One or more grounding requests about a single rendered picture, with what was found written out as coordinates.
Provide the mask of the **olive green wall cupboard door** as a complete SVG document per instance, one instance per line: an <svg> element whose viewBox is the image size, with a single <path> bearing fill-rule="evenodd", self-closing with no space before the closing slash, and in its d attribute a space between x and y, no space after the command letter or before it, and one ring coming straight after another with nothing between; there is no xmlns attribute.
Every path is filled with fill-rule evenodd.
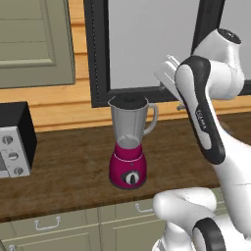
<svg viewBox="0 0 251 251"><path fill-rule="evenodd" d="M69 0L0 0L0 88L74 82Z"/></svg>

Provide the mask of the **black and silver toaster oven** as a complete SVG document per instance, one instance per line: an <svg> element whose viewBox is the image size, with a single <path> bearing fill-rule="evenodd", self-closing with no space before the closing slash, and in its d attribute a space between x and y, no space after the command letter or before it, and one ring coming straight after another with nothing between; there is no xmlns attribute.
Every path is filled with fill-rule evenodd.
<svg viewBox="0 0 251 251"><path fill-rule="evenodd" d="M29 176L36 144L27 102L0 103L0 178Z"/></svg>

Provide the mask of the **magenta blender with clear jar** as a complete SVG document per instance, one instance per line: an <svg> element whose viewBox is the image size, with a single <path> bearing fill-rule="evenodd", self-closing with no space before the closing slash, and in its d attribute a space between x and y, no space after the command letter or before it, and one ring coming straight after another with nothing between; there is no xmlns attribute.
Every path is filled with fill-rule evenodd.
<svg viewBox="0 0 251 251"><path fill-rule="evenodd" d="M154 129L159 110L156 104L150 103L145 97L147 104L141 109L120 109L111 103L115 97L108 101L116 139L110 159L109 180L117 188L136 189L147 178L147 163L141 140Z"/></svg>

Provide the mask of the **olive green drawer front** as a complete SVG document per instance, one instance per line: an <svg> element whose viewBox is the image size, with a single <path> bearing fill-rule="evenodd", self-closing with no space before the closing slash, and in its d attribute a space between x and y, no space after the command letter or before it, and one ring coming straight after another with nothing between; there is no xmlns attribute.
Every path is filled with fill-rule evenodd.
<svg viewBox="0 0 251 251"><path fill-rule="evenodd" d="M102 223L154 215L153 200L146 199L104 206L100 207L98 212Z"/></svg>
<svg viewBox="0 0 251 251"><path fill-rule="evenodd" d="M55 215L36 217L0 224L0 239L50 233L74 227L98 225L96 209L58 213Z"/></svg>
<svg viewBox="0 0 251 251"><path fill-rule="evenodd" d="M219 187L212 188L212 191L215 194L216 199L217 199L217 209L215 211L215 214L217 216L226 214L227 213L226 202L223 197L223 193L221 189Z"/></svg>

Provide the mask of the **black framed window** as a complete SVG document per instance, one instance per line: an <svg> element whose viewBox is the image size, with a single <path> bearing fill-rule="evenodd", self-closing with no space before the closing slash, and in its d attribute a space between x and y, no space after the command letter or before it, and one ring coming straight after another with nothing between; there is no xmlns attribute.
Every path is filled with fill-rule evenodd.
<svg viewBox="0 0 251 251"><path fill-rule="evenodd" d="M251 94L251 0L84 0L91 103L120 93L175 98L154 76L168 55L183 61L213 29L242 40L242 95Z"/></svg>

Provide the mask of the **black blender lid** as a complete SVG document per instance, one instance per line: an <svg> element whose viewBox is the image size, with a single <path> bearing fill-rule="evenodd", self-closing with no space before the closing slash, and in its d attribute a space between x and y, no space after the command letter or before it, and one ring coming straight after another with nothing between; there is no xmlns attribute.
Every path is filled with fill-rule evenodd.
<svg viewBox="0 0 251 251"><path fill-rule="evenodd" d="M147 101L146 99L137 93L127 93L127 94L119 94L116 96L111 103L120 109L124 110L136 110L143 108Z"/></svg>

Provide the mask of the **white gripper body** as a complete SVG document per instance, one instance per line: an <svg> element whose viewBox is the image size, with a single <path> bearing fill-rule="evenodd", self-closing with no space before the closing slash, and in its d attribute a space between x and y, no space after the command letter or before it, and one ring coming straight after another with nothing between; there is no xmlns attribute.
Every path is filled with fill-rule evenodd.
<svg viewBox="0 0 251 251"><path fill-rule="evenodd" d="M181 97L176 89L175 74L179 66L178 60L166 60L154 73L157 80L159 80L178 100L181 101Z"/></svg>

